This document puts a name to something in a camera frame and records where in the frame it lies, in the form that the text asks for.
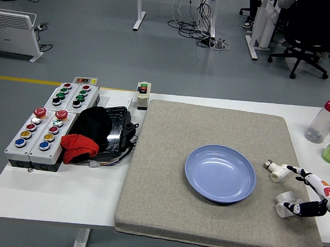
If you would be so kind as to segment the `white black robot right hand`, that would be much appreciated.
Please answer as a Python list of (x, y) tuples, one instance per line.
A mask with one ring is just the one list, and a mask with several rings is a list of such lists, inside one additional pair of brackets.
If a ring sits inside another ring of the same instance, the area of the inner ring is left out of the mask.
[(314, 173), (306, 172), (303, 168), (289, 165), (287, 165), (287, 168), (300, 175), (299, 177), (296, 177), (296, 179), (304, 182), (307, 186), (310, 186), (319, 196), (320, 201), (297, 204), (284, 202), (283, 206), (294, 215), (300, 217), (324, 216), (327, 211), (330, 212), (330, 185)]

